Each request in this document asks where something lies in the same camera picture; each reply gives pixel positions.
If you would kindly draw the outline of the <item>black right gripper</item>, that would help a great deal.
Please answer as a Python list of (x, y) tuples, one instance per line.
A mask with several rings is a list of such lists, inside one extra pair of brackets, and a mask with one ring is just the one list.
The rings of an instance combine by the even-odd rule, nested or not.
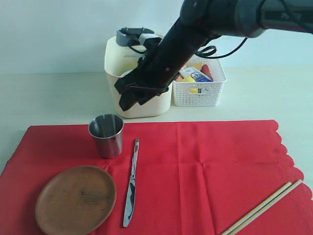
[(166, 92), (168, 84), (207, 38), (205, 31), (175, 22), (159, 45), (132, 72), (115, 83), (121, 95), (119, 106), (122, 111), (136, 103), (144, 105)]

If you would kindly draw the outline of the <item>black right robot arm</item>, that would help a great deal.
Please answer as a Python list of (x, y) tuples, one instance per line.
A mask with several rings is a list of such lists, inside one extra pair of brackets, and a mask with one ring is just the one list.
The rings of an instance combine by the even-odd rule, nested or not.
[(186, 0), (167, 34), (123, 28), (124, 46), (144, 46), (137, 66), (115, 89), (123, 111), (168, 91), (181, 67), (194, 55), (208, 58), (207, 44), (221, 36), (256, 38), (267, 29), (312, 33), (310, 0)]

